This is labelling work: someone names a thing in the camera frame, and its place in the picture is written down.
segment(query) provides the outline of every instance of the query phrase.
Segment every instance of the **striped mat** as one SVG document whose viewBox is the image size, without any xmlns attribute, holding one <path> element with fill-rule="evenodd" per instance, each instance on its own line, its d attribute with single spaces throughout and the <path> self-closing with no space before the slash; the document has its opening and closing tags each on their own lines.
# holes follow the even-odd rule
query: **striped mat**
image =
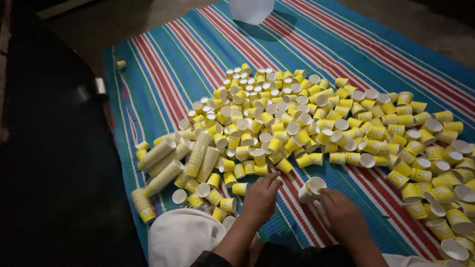
<svg viewBox="0 0 475 267">
<path fill-rule="evenodd" d="M 258 26 L 233 21 L 228 3 L 221 1 L 124 40 L 103 57 L 127 195 L 148 179 L 136 168 L 134 146 L 176 131 L 191 103 L 211 95 L 224 71 L 244 62 L 254 70 L 305 68 L 330 83 L 347 77 L 362 90 L 411 91 L 414 100 L 428 103 L 426 111 L 453 112 L 465 124 L 459 139 L 475 142 L 473 71 L 332 0 L 277 0 Z M 114 71 L 117 60 L 127 62 L 125 71 Z M 383 252 L 439 258 L 438 241 L 401 207 L 399 191 L 384 179 L 387 173 L 328 161 L 323 167 L 294 168 L 283 177 L 276 212 L 259 234 L 294 248 L 335 244 L 314 208 L 298 202 L 298 189 L 319 176 L 356 203 Z M 171 201 L 175 190 L 171 184 L 155 199 L 157 215 L 178 208 Z M 242 198 L 238 200 L 240 210 Z M 129 202 L 147 256 L 147 227 Z"/>
</svg>

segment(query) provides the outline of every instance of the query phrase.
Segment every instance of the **dark floor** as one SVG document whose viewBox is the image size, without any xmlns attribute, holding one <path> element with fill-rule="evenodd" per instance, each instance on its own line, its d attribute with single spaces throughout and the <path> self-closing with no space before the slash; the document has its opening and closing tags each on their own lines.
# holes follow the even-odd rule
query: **dark floor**
<svg viewBox="0 0 475 267">
<path fill-rule="evenodd" d="M 337 0 L 419 44 L 475 69 L 471 0 Z M 102 75 L 101 51 L 216 0 L 103 0 L 47 20 Z"/>
</svg>

